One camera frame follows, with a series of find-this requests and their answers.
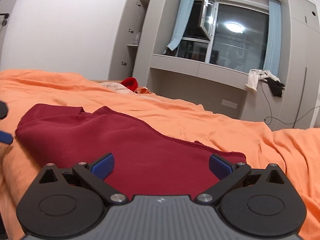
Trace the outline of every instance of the bed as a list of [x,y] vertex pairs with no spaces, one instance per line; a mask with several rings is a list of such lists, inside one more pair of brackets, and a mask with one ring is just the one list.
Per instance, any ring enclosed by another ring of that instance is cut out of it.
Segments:
[[[102,106],[139,118],[160,133],[199,141],[221,151],[245,154],[253,168],[277,163],[302,197],[308,212],[300,231],[303,239],[320,239],[320,129],[272,132],[263,122],[234,120],[205,111],[201,105],[155,94],[119,92],[75,73],[39,70],[0,72],[0,100],[9,107],[0,130],[14,134],[21,117],[35,104]],[[0,213],[9,239],[24,233],[15,207],[40,167],[15,139],[0,155]]]

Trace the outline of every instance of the white cloth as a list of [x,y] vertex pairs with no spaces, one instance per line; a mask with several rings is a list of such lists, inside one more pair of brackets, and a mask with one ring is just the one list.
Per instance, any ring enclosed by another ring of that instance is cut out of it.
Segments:
[[248,83],[245,85],[248,90],[255,93],[257,92],[258,82],[261,79],[272,78],[274,81],[279,81],[280,79],[273,75],[269,70],[263,69],[250,69],[248,75]]

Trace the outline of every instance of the white wall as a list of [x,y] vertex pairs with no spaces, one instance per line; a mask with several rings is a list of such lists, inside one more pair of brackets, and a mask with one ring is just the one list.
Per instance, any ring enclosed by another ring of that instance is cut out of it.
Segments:
[[[11,15],[13,7],[15,5],[17,0],[0,0],[0,12],[1,13],[9,13]],[[2,51],[2,45],[4,42],[4,37],[5,37],[5,32],[8,28],[8,25],[10,24],[10,16],[7,19],[7,25],[6,26],[2,26],[2,24],[0,25],[0,53]],[[1,16],[0,17],[0,23],[2,23],[2,21],[4,20],[4,17]]]
[[43,69],[107,79],[126,0],[17,0],[0,70]]

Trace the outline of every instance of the hanging clothes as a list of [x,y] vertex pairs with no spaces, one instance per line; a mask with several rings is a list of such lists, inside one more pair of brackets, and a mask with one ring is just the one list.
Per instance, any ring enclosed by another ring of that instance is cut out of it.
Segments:
[[282,97],[282,90],[284,89],[284,84],[279,81],[274,81],[272,78],[266,78],[268,86],[274,97]]
[[263,70],[263,69],[250,69],[249,75],[248,75],[248,83],[246,84],[246,87],[249,91],[255,93],[257,92],[257,86],[259,80],[271,78],[274,81],[279,81],[280,79],[277,78],[275,75],[273,75],[269,70]]

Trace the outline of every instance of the red sweater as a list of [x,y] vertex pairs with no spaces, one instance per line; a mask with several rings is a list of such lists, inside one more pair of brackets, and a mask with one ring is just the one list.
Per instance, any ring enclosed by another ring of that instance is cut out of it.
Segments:
[[22,117],[16,136],[41,166],[55,163],[70,168],[112,153],[115,168],[105,182],[129,198],[135,194],[195,197],[218,182],[208,168],[212,153],[232,163],[245,162],[242,153],[165,136],[106,106],[91,114],[82,107],[37,104]]

